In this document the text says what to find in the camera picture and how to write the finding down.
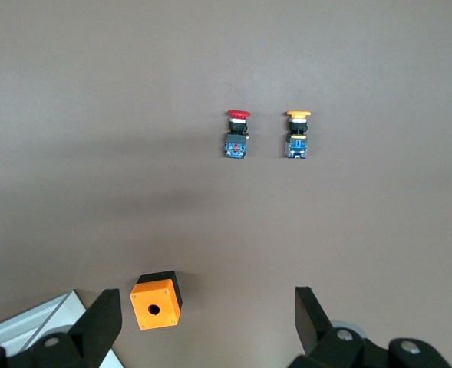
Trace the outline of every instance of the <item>gray surface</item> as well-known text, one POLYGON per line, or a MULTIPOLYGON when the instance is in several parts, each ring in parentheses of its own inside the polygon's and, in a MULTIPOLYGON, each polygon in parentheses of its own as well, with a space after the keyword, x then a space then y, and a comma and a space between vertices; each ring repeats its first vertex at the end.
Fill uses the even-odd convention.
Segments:
POLYGON ((452 364, 452 1, 0 1, 0 320, 119 287, 127 367, 276 368, 296 285, 452 364), (180 325, 140 331, 168 269, 180 325))

